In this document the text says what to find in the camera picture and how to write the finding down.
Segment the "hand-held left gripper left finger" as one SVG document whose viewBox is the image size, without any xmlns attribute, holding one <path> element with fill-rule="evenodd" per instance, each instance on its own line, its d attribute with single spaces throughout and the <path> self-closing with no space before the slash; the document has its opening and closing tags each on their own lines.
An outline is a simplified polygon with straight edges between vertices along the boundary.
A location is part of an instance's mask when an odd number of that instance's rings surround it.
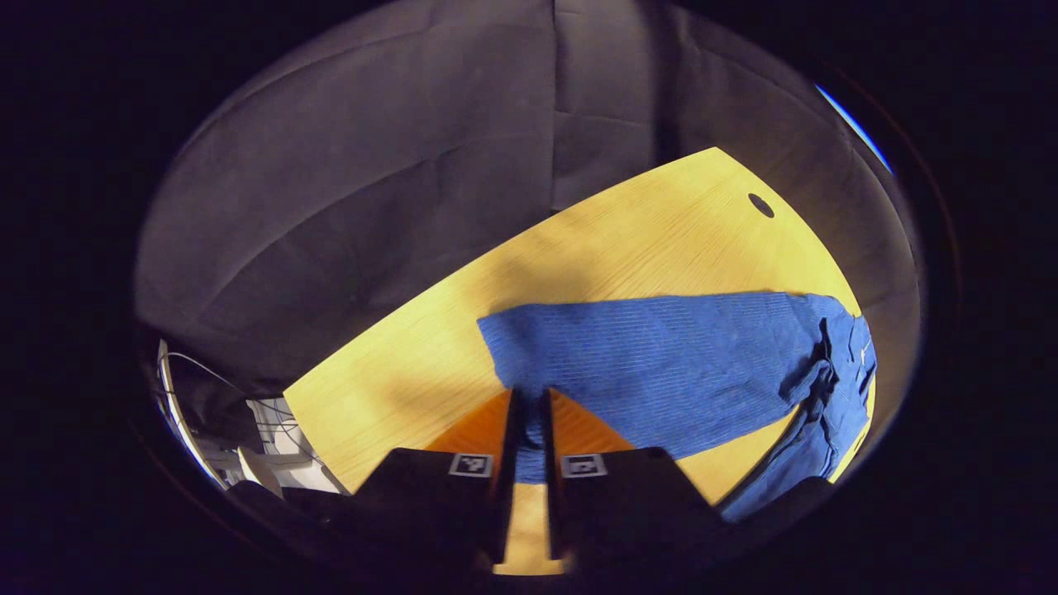
<svg viewBox="0 0 1058 595">
<path fill-rule="evenodd" d="M 445 571 L 499 564 L 521 426 L 517 396 L 505 391 L 426 447 L 390 450 L 352 497 L 358 535 L 394 558 Z"/>
</svg>

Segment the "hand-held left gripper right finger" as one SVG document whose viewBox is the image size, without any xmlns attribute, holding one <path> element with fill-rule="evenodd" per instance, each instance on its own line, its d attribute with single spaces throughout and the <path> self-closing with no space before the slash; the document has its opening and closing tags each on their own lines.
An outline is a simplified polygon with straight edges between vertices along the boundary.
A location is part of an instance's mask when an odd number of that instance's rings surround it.
<svg viewBox="0 0 1058 595">
<path fill-rule="evenodd" d="M 658 571 L 731 535 L 664 448 L 636 448 L 555 387 L 541 395 L 550 547 L 570 571 Z"/>
</svg>

